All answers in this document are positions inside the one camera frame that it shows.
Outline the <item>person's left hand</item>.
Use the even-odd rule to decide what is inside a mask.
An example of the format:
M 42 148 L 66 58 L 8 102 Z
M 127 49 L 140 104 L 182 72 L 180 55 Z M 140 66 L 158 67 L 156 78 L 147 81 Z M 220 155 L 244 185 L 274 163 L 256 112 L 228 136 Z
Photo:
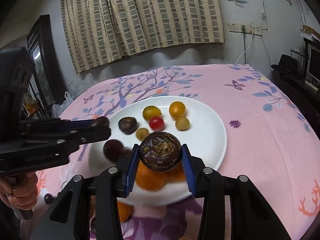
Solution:
M 6 177 L 1 177 L 1 201 L 8 207 L 31 210 L 37 204 L 37 182 L 35 172 L 29 172 L 16 185 L 11 185 Z

